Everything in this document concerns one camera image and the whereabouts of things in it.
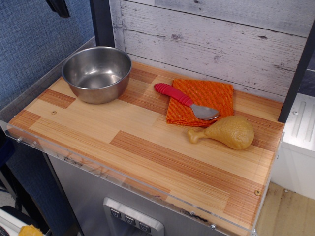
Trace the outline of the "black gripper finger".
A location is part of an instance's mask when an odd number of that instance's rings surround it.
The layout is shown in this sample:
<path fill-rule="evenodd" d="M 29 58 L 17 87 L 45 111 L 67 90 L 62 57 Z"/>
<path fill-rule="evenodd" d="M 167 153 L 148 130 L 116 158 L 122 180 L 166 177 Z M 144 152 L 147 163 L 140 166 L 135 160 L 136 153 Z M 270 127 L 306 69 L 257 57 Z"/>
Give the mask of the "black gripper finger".
<path fill-rule="evenodd" d="M 65 0 L 46 0 L 53 12 L 56 12 L 62 18 L 69 18 L 70 14 Z"/>

